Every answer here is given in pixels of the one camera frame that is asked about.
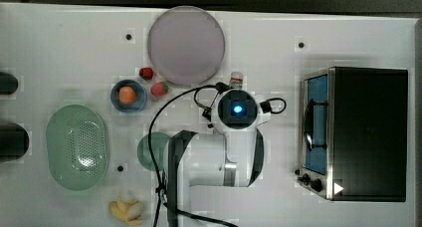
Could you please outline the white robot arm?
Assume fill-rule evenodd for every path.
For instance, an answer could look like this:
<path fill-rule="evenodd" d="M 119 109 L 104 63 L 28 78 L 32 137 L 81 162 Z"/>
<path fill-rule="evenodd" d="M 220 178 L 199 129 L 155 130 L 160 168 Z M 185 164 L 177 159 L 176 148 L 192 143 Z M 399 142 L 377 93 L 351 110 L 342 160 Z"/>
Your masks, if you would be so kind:
<path fill-rule="evenodd" d="M 248 187 L 265 158 L 259 126 L 271 118 L 270 102 L 242 90 L 220 94 L 211 112 L 212 133 L 182 130 L 163 154 L 169 227 L 203 227 L 214 220 L 190 210 L 192 186 Z"/>

